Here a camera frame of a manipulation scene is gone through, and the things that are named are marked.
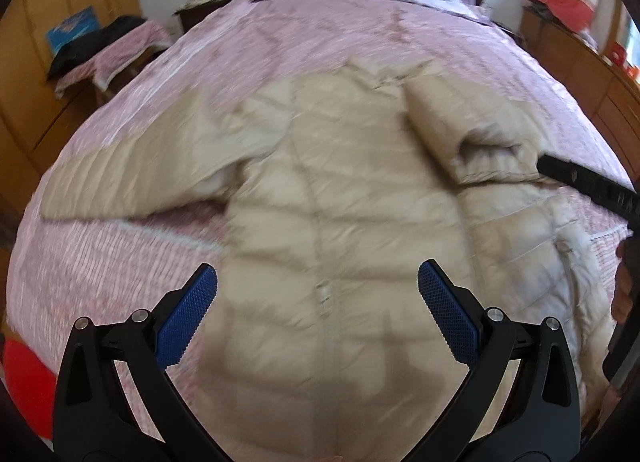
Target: metal screw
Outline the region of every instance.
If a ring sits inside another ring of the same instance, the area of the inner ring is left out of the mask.
[[[560,322],[554,317],[546,318],[545,323],[551,330],[558,330],[560,328]]]
[[[146,309],[138,309],[131,314],[131,319],[135,323],[142,323],[146,318],[149,317],[149,311]]]
[[[486,315],[491,321],[502,321],[504,319],[504,314],[500,309],[489,309]]]
[[[79,317],[76,319],[75,327],[78,330],[82,330],[83,328],[87,328],[89,326],[89,319],[85,317]]]

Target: red object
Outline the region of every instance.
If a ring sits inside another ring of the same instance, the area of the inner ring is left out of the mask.
[[[626,62],[626,49],[619,43],[615,43],[611,49],[609,59],[619,67],[624,67]]]
[[[15,407],[37,435],[52,439],[56,376],[28,347],[9,338],[4,343],[2,368]]]
[[[595,15],[595,9],[586,0],[538,0],[546,4],[555,17],[569,30],[579,33],[588,28]]]

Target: human hand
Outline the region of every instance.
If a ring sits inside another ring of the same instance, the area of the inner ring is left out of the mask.
[[[613,302],[611,303],[611,315],[618,323],[626,321],[634,304],[630,296],[633,282],[625,265],[624,251],[625,243],[622,241],[616,249],[616,256],[622,259],[622,262],[620,262],[616,271],[616,288],[613,293]]]

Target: pink bedspread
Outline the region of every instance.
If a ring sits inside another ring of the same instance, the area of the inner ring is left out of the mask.
[[[497,28],[391,0],[234,0],[182,37],[76,132],[58,162],[144,129],[182,90],[202,85],[211,106],[233,107],[258,85],[287,74],[337,67],[349,56],[396,62],[437,57],[452,73],[537,102],[563,153],[628,178],[575,100]],[[218,265],[222,209],[200,203],[144,221],[43,222],[45,174],[27,207],[11,257],[8,319],[57,372],[74,320],[124,320],[181,287],[201,262]],[[620,220],[569,193],[612,291]],[[196,333],[179,365],[169,368],[187,403],[196,385]],[[145,431],[153,431],[129,376],[124,387]]]
[[[106,46],[87,62],[67,72],[56,83],[56,96],[62,97],[74,83],[91,78],[103,92],[116,74],[135,62],[146,49],[164,51],[171,47],[171,36],[158,22],[148,20]]]

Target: blue gripper pad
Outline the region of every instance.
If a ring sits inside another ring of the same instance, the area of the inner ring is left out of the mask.
[[[426,261],[418,269],[418,291],[456,361],[474,365],[478,361],[480,334],[453,293],[451,281]]]
[[[218,277],[203,264],[184,287],[180,301],[156,335],[156,363],[163,370],[177,365],[216,296]]]

